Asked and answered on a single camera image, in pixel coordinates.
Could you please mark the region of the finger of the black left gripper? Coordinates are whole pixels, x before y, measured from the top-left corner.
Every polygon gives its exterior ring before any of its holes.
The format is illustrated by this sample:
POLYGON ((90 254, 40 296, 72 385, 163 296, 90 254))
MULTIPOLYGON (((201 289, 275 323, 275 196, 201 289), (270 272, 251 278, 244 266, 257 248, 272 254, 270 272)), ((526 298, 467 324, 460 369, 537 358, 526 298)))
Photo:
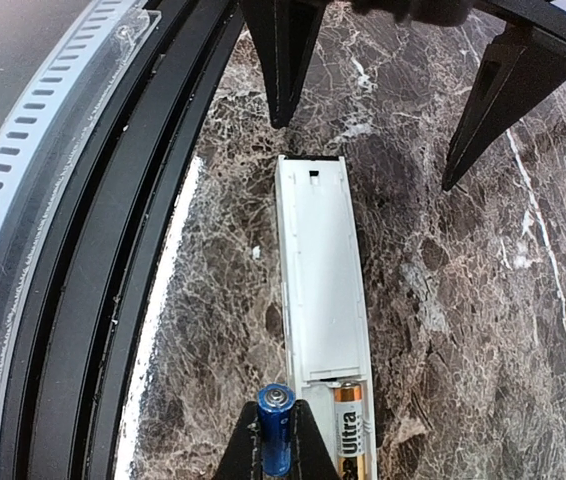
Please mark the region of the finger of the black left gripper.
POLYGON ((284 128, 298 106, 326 3, 243 0, 240 8, 260 61, 270 123, 284 128))
POLYGON ((442 189, 566 81, 566 42, 537 27, 508 27, 486 47, 450 141, 442 189))

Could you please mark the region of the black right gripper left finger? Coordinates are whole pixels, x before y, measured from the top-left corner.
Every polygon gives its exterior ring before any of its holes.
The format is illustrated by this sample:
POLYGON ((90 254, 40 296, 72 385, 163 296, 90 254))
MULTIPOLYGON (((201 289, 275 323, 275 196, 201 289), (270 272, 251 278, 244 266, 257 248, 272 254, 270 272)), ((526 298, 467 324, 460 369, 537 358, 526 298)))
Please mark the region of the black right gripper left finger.
POLYGON ((262 439, 258 404, 244 404, 213 480, 262 480, 262 439))

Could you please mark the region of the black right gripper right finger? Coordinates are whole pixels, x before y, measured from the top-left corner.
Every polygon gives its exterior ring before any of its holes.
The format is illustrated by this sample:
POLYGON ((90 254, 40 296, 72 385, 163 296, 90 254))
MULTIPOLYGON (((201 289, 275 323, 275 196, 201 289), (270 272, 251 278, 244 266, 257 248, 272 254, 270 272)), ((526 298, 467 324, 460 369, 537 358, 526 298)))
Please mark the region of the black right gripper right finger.
POLYGON ((291 416, 291 468, 294 480, 339 480, 309 403, 299 399, 291 416))

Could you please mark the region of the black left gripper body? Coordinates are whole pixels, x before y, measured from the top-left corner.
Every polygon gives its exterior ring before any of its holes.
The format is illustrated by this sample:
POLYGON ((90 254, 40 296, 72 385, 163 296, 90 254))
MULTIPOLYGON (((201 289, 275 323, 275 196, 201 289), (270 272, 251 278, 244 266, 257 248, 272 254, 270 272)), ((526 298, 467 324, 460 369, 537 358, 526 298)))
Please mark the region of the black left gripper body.
POLYGON ((397 22, 412 20, 441 27, 463 24, 472 9, 495 16, 516 26, 534 26, 566 42, 566 11, 550 1, 350 1, 357 14, 373 10, 389 12, 397 22))

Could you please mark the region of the blue AAA battery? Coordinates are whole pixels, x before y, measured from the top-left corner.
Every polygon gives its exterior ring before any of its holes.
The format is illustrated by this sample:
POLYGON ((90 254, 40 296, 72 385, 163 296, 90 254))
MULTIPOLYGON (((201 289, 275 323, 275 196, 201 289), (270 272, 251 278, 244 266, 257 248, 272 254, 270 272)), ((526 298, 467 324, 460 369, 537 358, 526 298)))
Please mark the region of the blue AAA battery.
POLYGON ((291 468, 291 412, 294 392, 284 384, 269 384, 258 392, 263 472, 284 477, 291 468))

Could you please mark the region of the white remote control body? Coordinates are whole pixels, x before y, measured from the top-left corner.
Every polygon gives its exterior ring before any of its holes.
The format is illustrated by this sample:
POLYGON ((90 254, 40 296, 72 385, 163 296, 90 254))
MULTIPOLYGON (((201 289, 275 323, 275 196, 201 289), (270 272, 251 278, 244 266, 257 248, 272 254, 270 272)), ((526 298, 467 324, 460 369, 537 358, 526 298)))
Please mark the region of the white remote control body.
POLYGON ((309 403, 335 468, 334 392, 361 385, 364 479, 375 479, 368 321, 344 158, 280 156, 275 194, 288 383, 309 403))

